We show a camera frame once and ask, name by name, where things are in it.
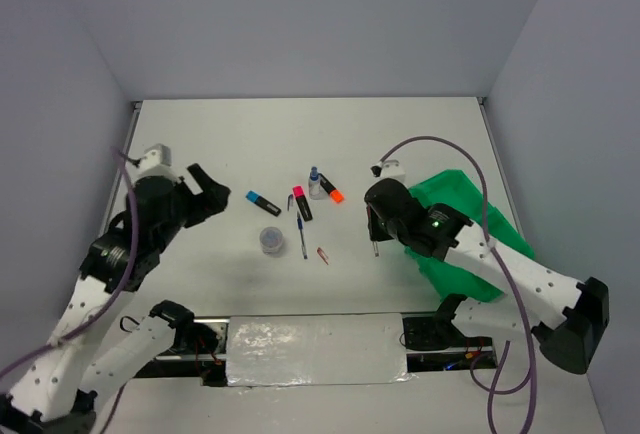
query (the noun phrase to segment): wire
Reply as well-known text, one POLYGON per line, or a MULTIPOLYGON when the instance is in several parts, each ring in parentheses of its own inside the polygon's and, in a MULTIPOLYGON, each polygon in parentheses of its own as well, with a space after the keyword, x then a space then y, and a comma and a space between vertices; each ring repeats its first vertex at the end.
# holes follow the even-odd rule
MULTIPOLYGON (((469 162, 471 162, 476 172, 478 173, 478 177, 480 178, 480 184, 482 186, 482 232, 484 233, 484 238, 485 238, 485 241, 487 242, 487 245, 490 245, 489 240, 491 239, 491 235, 489 234, 489 221, 488 221, 488 215, 487 215, 488 205, 489 205, 487 181, 484 177, 482 169, 480 168, 480 165, 471 156, 471 154, 469 154, 465 149, 441 137, 416 136, 416 137, 411 137, 409 139, 406 139, 401 143, 392 147, 389 150, 389 152, 387 152, 384 156, 380 158, 380 163, 383 163, 384 161, 386 161, 391 154, 396 152, 401 147, 406 146, 407 144, 415 141, 435 141, 441 144, 445 144, 449 147, 454 148, 458 152, 460 152, 464 157, 466 157, 469 160, 469 162)), ((536 352, 535 352, 535 346, 533 343, 533 335, 531 334, 531 325, 529 323, 529 317, 527 316, 527 311, 524 305, 524 301, 522 300, 522 296, 520 295, 518 286, 516 285, 516 282, 513 279, 513 276, 511 275, 509 268, 507 267, 504 260, 502 259, 502 256, 500 255, 500 253, 497 251, 495 247, 491 247, 491 253, 493 254, 493 257, 496 259, 498 265, 500 266, 500 268, 502 269, 502 272, 504 273, 505 278, 507 279, 507 282, 509 283, 509 287, 513 292, 513 297, 516 300, 518 311, 520 312, 520 317, 522 319, 522 324, 524 326, 524 334, 525 334, 525 340, 527 342, 527 351, 529 356, 529 372, 527 373, 525 380, 520 385, 516 386, 513 389, 510 389, 510 391, 512 391, 511 393, 517 392, 520 389, 522 389, 527 383, 529 384, 529 407, 527 409, 527 417, 525 418, 525 421, 522 425, 522 429, 520 430, 521 434, 526 434, 529 432, 529 430, 531 429, 531 425, 533 424, 533 418, 535 416, 536 403, 538 398, 538 374, 537 374, 537 366, 536 366, 536 352)), ((499 392, 497 390, 497 385, 500 379, 500 375, 502 374, 504 365, 507 361, 507 355, 509 353, 510 346, 511 346, 511 342, 506 341, 504 352, 498 363, 496 373, 493 376, 491 387, 489 388, 489 399, 487 400, 487 420, 489 422, 489 429, 491 430, 492 434, 497 434, 495 422, 493 418, 493 402, 494 402, 495 396, 499 392)))
MULTIPOLYGON (((491 356, 491 354, 492 354, 491 352, 482 352, 478 354, 473 358, 473 361, 471 361, 471 366, 469 366, 469 372, 471 373, 471 379, 473 380, 473 382, 475 382, 480 389, 487 392, 490 392, 491 388, 485 386, 480 381, 480 379, 478 379, 475 373, 475 368, 476 368, 476 365, 478 364, 478 361, 480 361, 481 358, 489 357, 491 356)), ((527 385, 527 382, 529 382, 530 373, 531 373, 531 370, 527 371, 527 375, 524 377, 522 382, 518 384, 516 387, 512 387, 511 389, 505 389, 503 391, 495 391, 495 394, 498 396, 507 396, 509 394, 515 394, 516 392, 521 391, 522 388, 527 385)))
POLYGON ((107 432, 107 429, 109 429, 109 426, 111 425, 111 421, 113 421, 113 418, 116 415, 116 410, 118 409, 118 404, 120 404, 120 399, 122 399, 122 393, 124 392, 125 387, 127 387, 126 384, 124 384, 120 389, 118 389, 118 394, 116 394, 116 399, 115 401, 113 401, 113 405, 111 406, 111 412, 109 412, 109 417, 107 417, 107 420, 105 421, 104 426, 102 426, 102 429, 100 429, 100 434, 104 434, 105 432, 107 432))
POLYGON ((198 337, 198 339, 200 340, 200 344, 202 344, 202 347, 204 347, 207 350, 207 352, 209 353, 209 355, 213 358, 213 363, 216 366, 221 366, 222 365, 222 361, 220 359, 218 359, 216 357, 216 355, 213 353, 213 351, 207 347, 207 345, 202 340, 202 337, 198 337))
POLYGON ((131 164, 133 164, 135 167, 140 167, 140 161, 142 161, 142 159, 133 159, 132 157, 127 156, 124 152, 122 151, 118 151, 118 155, 124 159, 127 162, 130 162, 131 164))
POLYGON ((133 322, 136 326, 139 326, 139 325, 140 325, 140 323, 139 323, 138 321, 136 321, 133 317, 131 317, 131 316, 122 316, 122 317, 120 318, 120 330, 121 330, 121 331, 124 331, 124 332, 126 332, 126 333, 128 333, 128 334, 131 334, 133 331, 132 331, 132 330, 130 331, 129 329, 126 329, 126 328, 124 327, 124 321, 125 321, 125 320, 127 320, 127 321, 129 321, 129 322, 133 322))
MULTIPOLYGON (((131 254, 129 256, 129 261, 127 262, 127 266, 124 270, 122 278, 120 279, 120 282, 118 283, 118 286, 116 287, 116 289, 113 291, 113 294, 111 294, 111 297, 109 297, 107 302, 98 310, 98 312, 96 312, 95 315, 89 315, 86 322, 76 327, 75 329, 72 329, 70 332, 68 332, 64 336, 62 336, 61 340, 64 342, 69 342, 75 339, 76 337, 80 336, 84 332, 86 332, 87 329, 89 329, 93 324, 95 324, 98 321, 98 319, 100 319, 104 315, 104 313, 107 312, 107 310, 113 305, 113 303, 116 302, 116 299, 118 298, 120 293, 123 291, 124 287, 127 285, 127 282, 131 277, 131 273, 133 272, 133 266, 136 260, 136 253, 138 252, 138 229, 139 229, 138 205, 136 201, 136 194, 135 194, 135 191, 133 190, 133 183, 131 181, 131 177, 127 172, 125 160, 122 157, 122 156, 125 156, 125 154, 123 154, 121 151, 119 151, 115 147, 111 148, 111 154, 115 159, 118 166, 118 170, 120 171, 120 174, 122 175, 122 178, 124 179, 124 182, 127 186, 127 197, 129 198, 129 206, 131 209, 131 247, 130 247, 131 254)), ((0 380, 2 380, 7 374, 12 372, 14 369, 20 367, 22 364, 29 362, 32 359, 36 359, 44 354, 47 354, 57 349, 58 347, 59 347, 58 345, 51 345, 47 343, 25 354, 21 358, 16 359, 15 361, 13 361, 11 364, 9 364, 8 366, 6 366, 4 369, 0 371, 0 380)))

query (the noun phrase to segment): clear plastic cup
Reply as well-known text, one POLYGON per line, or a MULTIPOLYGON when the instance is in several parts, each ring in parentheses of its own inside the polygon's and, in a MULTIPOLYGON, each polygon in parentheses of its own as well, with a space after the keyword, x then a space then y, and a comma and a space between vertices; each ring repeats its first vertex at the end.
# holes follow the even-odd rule
POLYGON ((260 247, 265 254, 275 254, 284 244, 282 231, 277 227, 266 227, 260 233, 260 247))

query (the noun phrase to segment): white foam block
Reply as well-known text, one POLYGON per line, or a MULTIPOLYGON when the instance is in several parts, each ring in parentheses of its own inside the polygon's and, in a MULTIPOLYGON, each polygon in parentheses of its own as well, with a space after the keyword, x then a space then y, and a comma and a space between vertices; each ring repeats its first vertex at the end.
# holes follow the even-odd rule
POLYGON ((382 384, 409 379, 400 314, 232 317, 232 386, 382 384))

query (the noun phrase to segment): orange highlighter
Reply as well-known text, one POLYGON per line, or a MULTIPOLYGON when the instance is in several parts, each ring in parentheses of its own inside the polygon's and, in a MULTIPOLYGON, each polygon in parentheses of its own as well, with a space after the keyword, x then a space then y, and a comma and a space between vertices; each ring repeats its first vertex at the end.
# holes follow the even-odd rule
POLYGON ((322 186, 325 192, 329 194, 329 197, 333 199, 337 204, 340 204, 342 201, 344 201, 344 196, 342 195, 342 193, 329 182, 329 179, 327 179, 324 174, 320 174, 320 186, 322 186))

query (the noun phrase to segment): blue highlighter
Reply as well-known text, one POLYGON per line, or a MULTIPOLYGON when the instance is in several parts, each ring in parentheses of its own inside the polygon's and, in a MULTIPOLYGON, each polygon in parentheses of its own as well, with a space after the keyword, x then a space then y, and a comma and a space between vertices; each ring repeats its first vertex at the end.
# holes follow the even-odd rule
POLYGON ((249 191, 247 193, 247 199, 249 199, 250 202, 253 202, 260 209, 267 211, 269 214, 272 214, 276 217, 278 217, 282 212, 282 210, 278 206, 267 201, 264 197, 253 191, 249 191))

